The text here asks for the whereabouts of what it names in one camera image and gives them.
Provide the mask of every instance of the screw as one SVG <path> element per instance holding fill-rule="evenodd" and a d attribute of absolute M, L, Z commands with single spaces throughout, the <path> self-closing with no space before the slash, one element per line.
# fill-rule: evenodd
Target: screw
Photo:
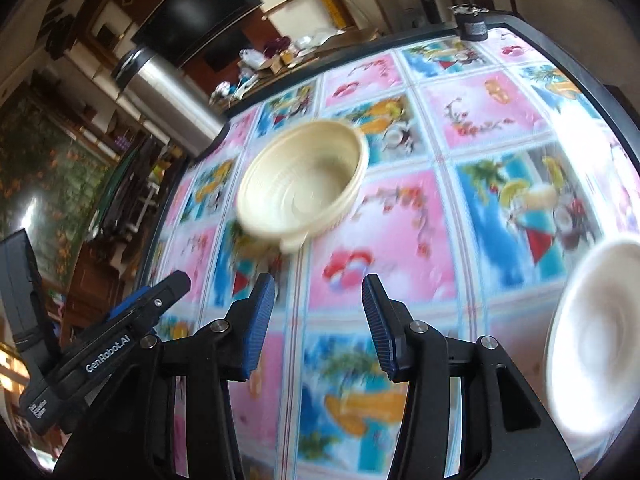
<path fill-rule="evenodd" d="M 217 319 L 209 325 L 212 332 L 222 333 L 229 330 L 229 322 L 226 319 Z"/>
<path fill-rule="evenodd" d="M 496 341 L 495 337 L 491 337 L 490 335 L 482 336 L 480 344 L 485 348 L 488 348 L 489 350 L 495 350 L 496 348 L 498 348 L 498 342 Z"/>
<path fill-rule="evenodd" d="M 411 323 L 409 323 L 409 328 L 412 330 L 412 332 L 415 332 L 417 334 L 424 334 L 429 329 L 429 325 L 427 325 L 423 321 L 412 321 Z"/>
<path fill-rule="evenodd" d="M 142 346 L 142 348 L 149 349 L 156 346 L 157 342 L 158 338 L 156 336 L 154 336 L 153 334 L 148 334 L 140 340 L 140 346 Z"/>

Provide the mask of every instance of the black can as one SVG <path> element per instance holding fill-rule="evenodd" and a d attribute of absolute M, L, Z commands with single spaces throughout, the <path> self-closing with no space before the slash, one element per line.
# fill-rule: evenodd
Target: black can
<path fill-rule="evenodd" d="M 486 9 L 473 5 L 451 7 L 456 17 L 456 25 L 460 31 L 460 39 L 463 41 L 484 41 L 489 38 L 489 33 L 484 21 Z"/>

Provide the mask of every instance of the television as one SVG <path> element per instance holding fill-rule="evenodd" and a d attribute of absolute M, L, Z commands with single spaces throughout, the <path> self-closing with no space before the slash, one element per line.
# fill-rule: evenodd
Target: television
<path fill-rule="evenodd" d="M 164 0 L 133 37 L 175 66 L 186 63 L 260 0 Z"/>

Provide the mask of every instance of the table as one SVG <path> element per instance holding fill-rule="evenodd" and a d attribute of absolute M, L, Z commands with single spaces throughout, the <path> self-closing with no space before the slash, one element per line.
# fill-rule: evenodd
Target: table
<path fill-rule="evenodd" d="M 249 478 L 386 478 L 406 390 L 378 367 L 360 303 L 367 273 L 445 335 L 495 336 L 544 400 L 546 333 L 567 276 L 597 240 L 638 232 L 635 125 L 538 31 L 510 16 L 488 23 L 482 43 L 435 27 L 278 82 L 164 208 L 143 279 L 181 269 L 192 287 L 158 326 L 163 338 L 223 317 L 259 272 L 277 282 L 260 365 L 230 385 Z M 369 169 L 344 221 L 284 257 L 242 232 L 234 196 L 265 143 L 315 117 L 359 126 Z M 460 453 L 452 390 L 447 474 Z M 614 438 L 569 443 L 582 475 Z"/>

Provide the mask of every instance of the bowl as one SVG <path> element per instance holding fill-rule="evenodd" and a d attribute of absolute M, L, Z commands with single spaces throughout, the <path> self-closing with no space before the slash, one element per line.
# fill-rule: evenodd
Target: bowl
<path fill-rule="evenodd" d="M 545 350 L 546 396 L 565 439 L 623 424 L 640 397 L 640 238 L 596 245 L 572 273 Z"/>
<path fill-rule="evenodd" d="M 369 164 L 364 134 L 343 121 L 315 120 L 272 140 L 238 189 L 238 221 L 257 238 L 294 253 L 333 228 L 356 200 Z"/>

